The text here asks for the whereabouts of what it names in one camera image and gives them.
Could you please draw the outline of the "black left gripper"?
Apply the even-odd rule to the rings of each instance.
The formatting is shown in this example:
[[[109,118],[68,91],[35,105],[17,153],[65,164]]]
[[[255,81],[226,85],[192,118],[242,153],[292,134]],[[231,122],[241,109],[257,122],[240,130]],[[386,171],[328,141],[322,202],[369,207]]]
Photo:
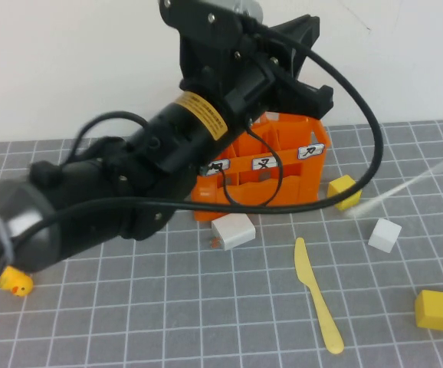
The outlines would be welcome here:
[[[236,1],[161,1],[166,25],[179,33],[182,102],[227,127],[245,127],[264,112],[323,118],[333,88],[297,81],[305,56],[284,35],[312,48],[320,18],[303,15],[266,28]]]

